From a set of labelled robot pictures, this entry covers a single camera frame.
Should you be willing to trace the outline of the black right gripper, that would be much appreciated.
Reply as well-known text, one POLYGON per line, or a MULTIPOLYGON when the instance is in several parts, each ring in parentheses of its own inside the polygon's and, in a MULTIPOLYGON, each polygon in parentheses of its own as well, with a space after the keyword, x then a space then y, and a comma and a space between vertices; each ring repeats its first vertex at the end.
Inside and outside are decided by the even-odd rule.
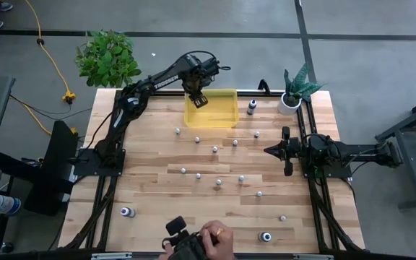
POLYGON ((281 161, 284 161, 284 174, 285 176, 291 176, 293 174, 293 164, 290 159, 299 158, 302 147, 299 138, 290 136, 290 128, 288 126, 283 126, 281 142, 274 146, 264 148, 264 151, 266 151, 267 154, 279 157, 281 161))

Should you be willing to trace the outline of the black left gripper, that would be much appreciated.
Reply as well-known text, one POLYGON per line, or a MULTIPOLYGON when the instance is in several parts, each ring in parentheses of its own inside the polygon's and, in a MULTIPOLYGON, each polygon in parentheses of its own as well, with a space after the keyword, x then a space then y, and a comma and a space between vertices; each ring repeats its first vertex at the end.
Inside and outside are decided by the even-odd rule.
MULTIPOLYGON (((189 95, 196 97, 202 94, 202 88, 207 85, 208 76, 200 71, 189 71, 183 74, 183 89, 189 95)), ((205 95, 195 99, 193 104, 201 108, 208 103, 205 95)))

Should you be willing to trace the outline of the yellow translucent plastic tray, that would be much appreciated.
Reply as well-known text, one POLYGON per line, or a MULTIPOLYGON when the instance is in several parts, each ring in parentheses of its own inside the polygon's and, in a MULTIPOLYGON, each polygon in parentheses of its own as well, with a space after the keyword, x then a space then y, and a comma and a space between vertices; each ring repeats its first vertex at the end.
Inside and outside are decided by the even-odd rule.
POLYGON ((201 108, 185 96, 184 122, 189 128, 232 128, 239 120, 235 89, 205 90, 208 103, 201 108))

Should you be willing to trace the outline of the white plant pot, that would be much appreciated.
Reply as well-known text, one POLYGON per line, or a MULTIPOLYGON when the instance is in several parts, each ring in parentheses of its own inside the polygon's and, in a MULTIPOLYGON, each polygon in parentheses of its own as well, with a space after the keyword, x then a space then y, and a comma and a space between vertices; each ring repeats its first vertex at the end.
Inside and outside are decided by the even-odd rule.
POLYGON ((284 92, 279 100, 279 104, 277 106, 277 110, 282 114, 286 116, 291 116, 292 114, 296 113, 297 109, 300 108, 302 100, 299 99, 297 103, 293 106, 288 105, 285 101, 287 98, 287 93, 284 92))

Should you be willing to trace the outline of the green snake plant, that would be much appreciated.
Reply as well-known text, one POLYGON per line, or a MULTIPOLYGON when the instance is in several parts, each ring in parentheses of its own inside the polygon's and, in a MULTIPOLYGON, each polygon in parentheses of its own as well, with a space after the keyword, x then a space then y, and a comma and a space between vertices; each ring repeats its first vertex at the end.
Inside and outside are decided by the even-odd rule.
POLYGON ((284 70, 285 80, 285 96, 284 103, 290 107, 299 105, 301 100, 309 102, 311 95, 319 91, 324 85, 318 82, 307 82, 306 78, 309 73, 309 66, 307 63, 301 66, 299 72, 293 79, 290 79, 289 71, 284 70))

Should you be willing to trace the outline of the leafy green potted tree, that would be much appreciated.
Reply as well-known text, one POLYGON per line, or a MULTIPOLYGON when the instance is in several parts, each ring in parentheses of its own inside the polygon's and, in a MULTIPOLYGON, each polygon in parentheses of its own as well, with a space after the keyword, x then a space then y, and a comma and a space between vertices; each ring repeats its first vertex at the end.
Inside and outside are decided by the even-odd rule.
POLYGON ((122 88, 142 73, 133 56, 133 42, 114 31, 92 31, 76 49, 75 64, 79 76, 89 87, 122 88))

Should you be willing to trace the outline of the person's hand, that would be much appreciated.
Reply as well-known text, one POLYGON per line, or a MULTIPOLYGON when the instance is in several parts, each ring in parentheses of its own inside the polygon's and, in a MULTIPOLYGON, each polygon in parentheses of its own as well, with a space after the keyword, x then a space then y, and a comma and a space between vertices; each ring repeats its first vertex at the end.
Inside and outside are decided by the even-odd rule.
POLYGON ((209 260, 236 260, 233 253, 233 231, 219 220, 205 223, 200 230, 209 260))
POLYGON ((158 256, 158 260, 169 260, 169 258, 174 254, 173 247, 170 243, 164 244, 164 253, 158 256))

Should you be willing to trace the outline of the black equipment box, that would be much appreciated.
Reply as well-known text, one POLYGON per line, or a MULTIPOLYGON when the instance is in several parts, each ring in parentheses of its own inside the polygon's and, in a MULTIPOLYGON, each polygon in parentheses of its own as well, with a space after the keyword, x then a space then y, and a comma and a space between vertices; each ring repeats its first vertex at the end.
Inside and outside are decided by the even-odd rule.
POLYGON ((24 209, 41 215, 54 216, 62 206, 65 195, 72 192, 69 180, 76 156, 77 135, 63 122, 55 121, 50 142, 41 166, 37 169, 24 209))

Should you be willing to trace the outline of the white and blue container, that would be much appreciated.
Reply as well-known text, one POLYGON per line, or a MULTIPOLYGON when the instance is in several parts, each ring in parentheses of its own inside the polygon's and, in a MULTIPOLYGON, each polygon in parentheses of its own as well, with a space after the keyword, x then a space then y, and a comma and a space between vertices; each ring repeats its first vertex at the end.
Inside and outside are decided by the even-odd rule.
POLYGON ((0 195, 0 214, 13 215, 17 213, 21 205, 18 198, 0 195))

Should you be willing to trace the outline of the silver frame bracket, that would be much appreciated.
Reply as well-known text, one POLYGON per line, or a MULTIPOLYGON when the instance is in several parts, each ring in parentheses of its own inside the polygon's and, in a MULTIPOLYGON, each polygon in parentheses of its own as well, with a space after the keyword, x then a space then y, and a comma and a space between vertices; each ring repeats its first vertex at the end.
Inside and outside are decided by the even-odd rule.
POLYGON ((132 260, 133 254, 130 252, 115 253, 94 253, 90 260, 132 260))
POLYGON ((293 255, 293 260, 334 260, 332 255, 297 253, 293 255))

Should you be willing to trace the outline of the black metal table frame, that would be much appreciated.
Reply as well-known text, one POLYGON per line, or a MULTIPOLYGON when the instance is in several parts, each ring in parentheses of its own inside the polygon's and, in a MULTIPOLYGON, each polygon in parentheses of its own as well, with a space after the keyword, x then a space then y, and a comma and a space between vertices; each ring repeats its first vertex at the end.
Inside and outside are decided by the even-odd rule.
POLYGON ((307 180, 299 167, 285 176, 283 163, 264 148, 278 143, 283 126, 293 136, 316 129, 338 139, 332 99, 327 91, 317 92, 302 116, 284 116, 277 110, 279 95, 240 92, 238 123, 226 129, 187 127, 181 90, 165 89, 153 96, 142 116, 128 127, 123 172, 116 179, 112 205, 97 222, 94 242, 104 241, 107 251, 159 253, 167 236, 165 225, 182 216, 190 232, 211 220, 231 227, 234 249, 240 254, 317 252, 307 180), (247 109, 253 99, 257 105, 250 116, 247 109), (254 138, 256 131, 259 138, 254 138), (245 176, 244 182, 238 181, 239 176, 245 176), (263 195, 256 197, 257 191, 263 195), (135 208, 136 216, 122 216, 122 207, 135 208), (268 243, 258 239, 264 231, 272 234, 268 243))

